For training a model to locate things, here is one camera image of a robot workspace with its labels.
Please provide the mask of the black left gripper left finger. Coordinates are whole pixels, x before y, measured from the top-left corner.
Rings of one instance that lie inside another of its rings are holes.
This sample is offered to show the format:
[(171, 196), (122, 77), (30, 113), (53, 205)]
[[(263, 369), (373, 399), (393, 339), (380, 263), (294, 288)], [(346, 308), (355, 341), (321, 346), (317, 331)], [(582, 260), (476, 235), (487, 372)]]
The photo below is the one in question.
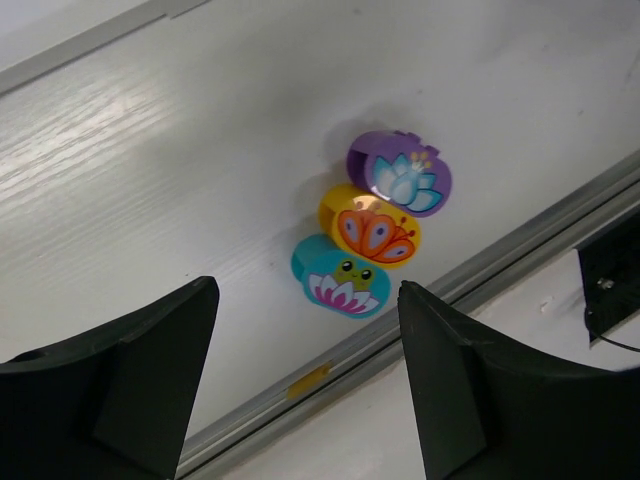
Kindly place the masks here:
[(171, 479), (214, 331), (203, 276), (1, 366), (5, 479)]

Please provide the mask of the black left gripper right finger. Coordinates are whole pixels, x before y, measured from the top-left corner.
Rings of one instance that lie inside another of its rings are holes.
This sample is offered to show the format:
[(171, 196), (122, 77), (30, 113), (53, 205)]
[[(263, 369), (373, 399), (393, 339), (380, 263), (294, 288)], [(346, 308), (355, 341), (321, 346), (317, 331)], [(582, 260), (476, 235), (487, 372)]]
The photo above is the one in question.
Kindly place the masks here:
[(521, 343), (402, 283), (398, 313), (430, 479), (635, 479), (639, 372)]

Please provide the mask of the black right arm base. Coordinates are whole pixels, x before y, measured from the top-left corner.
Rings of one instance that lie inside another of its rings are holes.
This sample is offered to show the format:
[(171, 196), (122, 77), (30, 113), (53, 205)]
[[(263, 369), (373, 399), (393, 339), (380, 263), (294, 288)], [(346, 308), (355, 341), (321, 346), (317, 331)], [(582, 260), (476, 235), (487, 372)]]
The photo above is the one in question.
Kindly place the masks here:
[(627, 213), (578, 249), (589, 340), (637, 353), (607, 333), (639, 311), (639, 212)]

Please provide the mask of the yellow tape marker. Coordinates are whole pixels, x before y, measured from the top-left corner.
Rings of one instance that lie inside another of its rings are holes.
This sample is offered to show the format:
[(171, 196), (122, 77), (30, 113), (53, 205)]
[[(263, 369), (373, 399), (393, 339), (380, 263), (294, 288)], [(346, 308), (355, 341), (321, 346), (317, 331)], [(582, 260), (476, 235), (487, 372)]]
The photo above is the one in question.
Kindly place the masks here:
[(293, 400), (321, 385), (331, 372), (332, 365), (325, 363), (292, 383), (286, 392), (286, 398)]

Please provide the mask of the teal frog lego piece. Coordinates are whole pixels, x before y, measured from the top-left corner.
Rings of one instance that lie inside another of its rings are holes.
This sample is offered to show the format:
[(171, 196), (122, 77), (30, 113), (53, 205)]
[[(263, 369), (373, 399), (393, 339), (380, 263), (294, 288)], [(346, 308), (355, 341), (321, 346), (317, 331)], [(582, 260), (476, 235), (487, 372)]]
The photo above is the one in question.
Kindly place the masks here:
[(326, 234), (296, 245), (291, 270), (311, 303), (352, 319), (376, 314), (391, 292), (384, 270), (341, 250)]

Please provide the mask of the yellow butterfly lego piece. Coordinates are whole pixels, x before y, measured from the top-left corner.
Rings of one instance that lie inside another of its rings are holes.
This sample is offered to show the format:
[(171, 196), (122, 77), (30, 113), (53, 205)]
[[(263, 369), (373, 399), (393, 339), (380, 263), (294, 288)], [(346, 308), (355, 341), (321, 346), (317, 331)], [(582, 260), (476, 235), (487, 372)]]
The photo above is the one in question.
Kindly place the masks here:
[(421, 245), (414, 217), (351, 184), (327, 191), (318, 207), (318, 221), (343, 251), (381, 268), (407, 264)]

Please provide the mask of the purple flower lego piece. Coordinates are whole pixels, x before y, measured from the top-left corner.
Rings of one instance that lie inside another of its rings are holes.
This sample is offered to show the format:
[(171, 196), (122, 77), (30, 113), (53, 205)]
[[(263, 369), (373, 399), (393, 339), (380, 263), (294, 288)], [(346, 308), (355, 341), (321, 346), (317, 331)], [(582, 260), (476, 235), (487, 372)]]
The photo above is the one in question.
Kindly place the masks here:
[(453, 187), (440, 151), (411, 132), (376, 130), (358, 136), (347, 151), (346, 169), (355, 186), (417, 218), (442, 209)]

